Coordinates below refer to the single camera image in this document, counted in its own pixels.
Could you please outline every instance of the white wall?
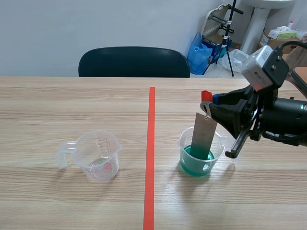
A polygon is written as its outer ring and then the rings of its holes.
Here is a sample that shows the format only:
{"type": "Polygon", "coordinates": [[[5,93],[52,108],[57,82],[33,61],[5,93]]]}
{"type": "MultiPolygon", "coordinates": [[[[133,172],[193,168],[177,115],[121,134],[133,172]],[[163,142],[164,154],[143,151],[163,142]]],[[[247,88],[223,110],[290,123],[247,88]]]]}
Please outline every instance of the white wall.
{"type": "Polygon", "coordinates": [[[290,21],[294,21],[293,29],[307,30],[307,0],[296,0],[287,8],[271,10],[266,29],[271,30],[288,25],[290,21]]]}
{"type": "Polygon", "coordinates": [[[107,46],[187,54],[203,16],[223,0],[1,0],[0,75],[78,76],[81,56],[107,46]]]}

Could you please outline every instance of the plastic measuring cup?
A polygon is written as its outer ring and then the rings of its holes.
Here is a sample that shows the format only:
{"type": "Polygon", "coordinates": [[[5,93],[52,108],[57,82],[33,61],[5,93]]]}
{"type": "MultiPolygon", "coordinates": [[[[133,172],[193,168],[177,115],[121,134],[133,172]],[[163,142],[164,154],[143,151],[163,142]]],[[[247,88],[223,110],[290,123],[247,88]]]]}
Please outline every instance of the plastic measuring cup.
{"type": "Polygon", "coordinates": [[[215,132],[207,160],[200,160],[189,154],[194,127],[186,129],[177,145],[180,147],[180,163],[184,171],[193,176],[209,175],[217,160],[231,147],[235,141],[232,137],[222,137],[215,132]]]}
{"type": "Polygon", "coordinates": [[[118,153],[121,150],[122,146],[112,133],[92,131],[76,141],[62,143],[57,160],[60,168],[66,168],[66,154],[69,153],[91,180],[105,182],[118,172],[118,153]]]}

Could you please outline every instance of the red tape line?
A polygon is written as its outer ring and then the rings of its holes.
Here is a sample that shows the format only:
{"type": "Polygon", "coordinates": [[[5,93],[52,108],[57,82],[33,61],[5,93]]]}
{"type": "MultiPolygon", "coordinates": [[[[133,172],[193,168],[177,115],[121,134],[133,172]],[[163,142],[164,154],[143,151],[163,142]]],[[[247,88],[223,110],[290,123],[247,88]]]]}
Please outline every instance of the red tape line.
{"type": "Polygon", "coordinates": [[[154,116],[155,87],[149,88],[143,230],[154,230],[154,116]]]}

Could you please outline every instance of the white plastic bag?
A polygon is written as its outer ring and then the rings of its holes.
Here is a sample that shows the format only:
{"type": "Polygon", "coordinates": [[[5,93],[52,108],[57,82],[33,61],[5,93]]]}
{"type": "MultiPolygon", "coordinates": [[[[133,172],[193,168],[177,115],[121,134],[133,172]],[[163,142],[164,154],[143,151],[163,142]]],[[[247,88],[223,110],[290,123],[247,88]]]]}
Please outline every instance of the white plastic bag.
{"type": "MultiPolygon", "coordinates": [[[[242,52],[241,50],[234,49],[233,51],[231,51],[229,53],[229,57],[230,57],[230,62],[231,62],[232,70],[234,72],[239,72],[240,73],[241,72],[241,67],[242,67],[243,63],[246,62],[246,60],[248,59],[249,55],[244,53],[244,52],[242,52]]],[[[217,65],[218,65],[218,67],[230,70],[227,54],[225,54],[224,57],[220,58],[217,61],[217,65]]]]}

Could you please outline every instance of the red cap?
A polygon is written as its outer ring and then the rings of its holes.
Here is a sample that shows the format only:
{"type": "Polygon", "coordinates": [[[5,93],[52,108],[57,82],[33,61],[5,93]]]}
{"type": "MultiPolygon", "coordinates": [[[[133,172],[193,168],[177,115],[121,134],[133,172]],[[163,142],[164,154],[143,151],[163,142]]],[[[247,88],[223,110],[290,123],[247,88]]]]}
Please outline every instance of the red cap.
{"type": "Polygon", "coordinates": [[[209,91],[201,91],[201,101],[210,101],[212,102],[213,101],[213,96],[212,96],[212,93],[209,92],[209,91]]]}

